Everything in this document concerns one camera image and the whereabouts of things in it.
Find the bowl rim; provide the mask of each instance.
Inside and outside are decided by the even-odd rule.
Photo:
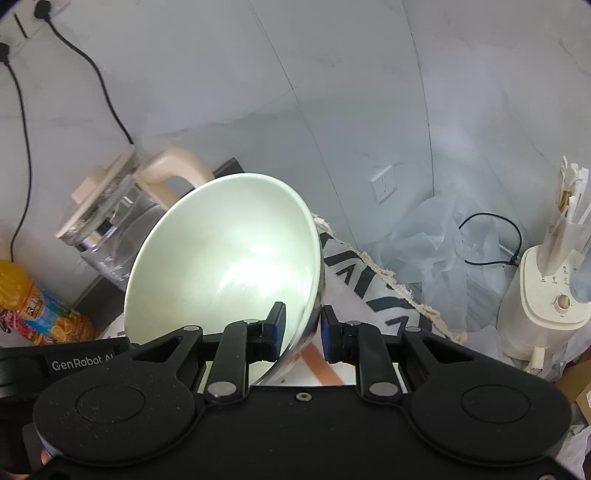
[[[304,308],[302,317],[299,320],[297,329],[295,330],[295,333],[294,333],[293,337],[290,339],[288,345],[285,347],[285,349],[281,353],[281,356],[279,357],[279,359],[271,366],[271,368],[266,373],[264,373],[260,378],[258,378],[254,382],[256,384],[259,384],[261,382],[264,382],[266,378],[269,378],[273,372],[276,372],[277,369],[280,368],[282,364],[286,363],[287,358],[289,358],[290,355],[294,352],[294,350],[297,349],[297,347],[298,347],[297,344],[298,344],[299,340],[302,338],[309,323],[316,321],[316,319],[312,318],[313,317],[312,314],[313,314],[315,303],[317,303],[317,301],[318,301],[318,296],[319,296],[319,292],[320,292],[319,289],[321,287],[321,285],[320,285],[321,269],[323,268],[322,248],[320,246],[320,240],[318,237],[318,231],[316,229],[316,224],[314,223],[314,217],[312,216],[310,209],[308,208],[308,206],[306,205],[304,200],[301,198],[301,196],[292,187],[290,187],[287,183],[285,183],[279,179],[276,179],[275,177],[271,177],[269,175],[264,175],[261,173],[235,173],[235,174],[227,175],[224,177],[219,177],[217,179],[208,181],[207,183],[204,183],[203,185],[195,188],[192,192],[189,192],[188,194],[186,194],[183,198],[181,198],[178,202],[176,202],[172,207],[170,207],[168,211],[166,211],[166,213],[162,216],[162,218],[160,218],[160,220],[158,220],[156,225],[154,225],[154,227],[152,228],[152,230],[150,231],[150,233],[148,234],[148,236],[144,240],[144,243],[142,244],[141,248],[139,249],[138,256],[136,257],[136,259],[134,261],[134,265],[131,269],[127,289],[125,291],[124,329],[127,325],[127,316],[128,316],[128,311],[129,311],[128,292],[134,284],[134,278],[136,275],[135,272],[137,270],[137,265],[141,261],[142,256],[145,255],[146,246],[148,245],[149,240],[152,238],[152,236],[155,235],[156,230],[158,228],[162,228],[161,224],[164,223],[170,215],[174,215],[175,210],[177,210],[182,204],[193,201],[193,198],[198,196],[200,194],[200,192],[202,192],[206,189],[214,188],[216,185],[221,184],[221,183],[241,181],[241,180],[246,180],[246,179],[255,179],[255,180],[268,182],[268,183],[271,183],[271,184],[279,187],[283,191],[285,191],[296,202],[296,204],[300,207],[300,211],[302,212],[302,214],[304,215],[304,217],[306,219],[306,224],[308,226],[308,233],[310,234],[310,238],[311,238],[312,242],[315,245],[317,245],[316,248],[313,249],[313,255],[314,255],[313,261],[314,261],[314,265],[316,265],[317,267],[314,269],[314,274],[313,274],[313,278],[312,278],[312,282],[311,282],[311,286],[310,286],[310,291],[308,292],[308,297],[306,300],[306,307]]]

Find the black cable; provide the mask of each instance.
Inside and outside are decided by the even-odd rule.
[[[509,222],[511,225],[513,225],[515,227],[515,230],[517,230],[517,235],[519,235],[519,245],[517,246],[517,250],[515,251],[515,253],[513,254],[513,256],[509,259],[509,261],[506,260],[498,260],[496,262],[482,262],[482,263],[477,263],[477,262],[470,262],[468,260],[464,260],[464,262],[466,262],[469,265],[515,265],[515,262],[517,261],[517,257],[519,256],[519,252],[521,250],[521,244],[523,243],[523,238],[521,236],[521,231],[519,231],[519,227],[514,224],[511,220],[509,220],[506,217],[503,217],[502,215],[497,215],[496,213],[486,213],[486,212],[480,212],[480,213],[475,213],[474,215],[470,215],[466,220],[464,220],[460,226],[458,227],[458,230],[461,230],[462,227],[466,224],[466,222],[474,217],[478,217],[480,215],[487,215],[487,216],[491,216],[491,217],[495,217],[495,218],[500,218],[501,220],[504,220],[506,222]]]
[[[25,222],[25,218],[27,217],[27,213],[29,211],[29,205],[31,204],[31,186],[33,184],[33,164],[31,162],[31,145],[29,143],[29,132],[27,128],[27,114],[25,112],[25,103],[22,99],[22,90],[21,85],[18,83],[18,79],[10,62],[8,61],[8,52],[9,47],[6,44],[0,44],[2,48],[0,48],[0,60],[6,65],[8,71],[10,72],[10,76],[12,77],[12,81],[14,82],[14,86],[17,89],[18,94],[18,101],[21,105],[21,120],[22,120],[22,133],[25,137],[25,147],[27,149],[27,167],[28,167],[28,183],[27,183],[27,201],[25,202],[25,209],[22,211],[21,219],[18,222],[17,228],[14,231],[12,239],[10,240],[10,260],[14,262],[14,242],[17,239],[18,234],[21,231],[22,224]]]
[[[44,20],[51,28],[51,31],[53,33],[55,33],[57,38],[59,38],[63,43],[65,43],[65,45],[70,47],[78,55],[80,55],[80,57],[82,57],[88,63],[90,63],[90,66],[95,70],[96,75],[99,78],[100,86],[103,89],[103,94],[105,95],[105,100],[107,102],[107,106],[109,107],[109,110],[111,111],[111,115],[113,115],[113,118],[117,122],[117,125],[119,125],[119,128],[121,129],[121,131],[127,137],[127,141],[129,142],[129,144],[133,145],[134,141],[132,140],[131,135],[129,134],[129,132],[125,128],[125,125],[123,124],[123,122],[121,122],[121,120],[119,119],[119,116],[115,112],[115,108],[113,107],[113,104],[111,103],[111,99],[109,97],[109,92],[107,91],[107,87],[105,85],[105,80],[103,79],[103,76],[100,73],[98,66],[96,66],[96,63],[94,62],[94,60],[92,60],[85,52],[83,52],[81,49],[79,49],[78,47],[76,47],[75,45],[70,43],[66,38],[64,38],[62,36],[61,33],[59,33],[57,31],[57,29],[55,28],[55,26],[49,16],[50,10],[51,10],[51,3],[48,0],[40,0],[37,2],[36,6],[35,6],[34,15],[36,18],[39,18],[40,20]]]

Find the electric kettle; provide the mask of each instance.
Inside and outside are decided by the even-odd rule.
[[[108,167],[96,167],[72,193],[74,213],[56,237],[125,291],[131,267],[146,237],[178,201],[166,185],[182,177],[193,187],[213,180],[212,172],[189,150],[168,147],[142,161],[130,146]]]

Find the wall socket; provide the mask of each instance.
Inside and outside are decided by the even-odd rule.
[[[26,40],[14,13],[8,11],[0,20],[0,42],[10,46],[10,58],[24,47]]]
[[[394,177],[394,168],[388,165],[371,179],[371,185],[374,188],[375,201],[382,203],[396,190],[396,178]]]
[[[37,0],[20,0],[0,19],[0,41],[10,46],[13,58],[27,41],[45,25],[33,12]],[[51,17],[55,17],[70,5],[70,0],[51,0]]]

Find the white wall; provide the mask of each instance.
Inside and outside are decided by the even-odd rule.
[[[562,155],[591,167],[590,5],[405,6],[425,82],[436,189],[465,190],[516,221],[526,244],[540,243]]]
[[[212,168],[292,185],[358,246],[433,192],[422,84],[400,0],[72,0],[58,29],[102,69],[132,136],[191,148]],[[70,193],[124,145],[92,69],[43,28],[12,61],[25,92],[33,199],[17,261],[65,301],[95,273],[53,237]],[[0,69],[0,238],[25,197],[18,103]],[[392,164],[382,205],[369,179]]]

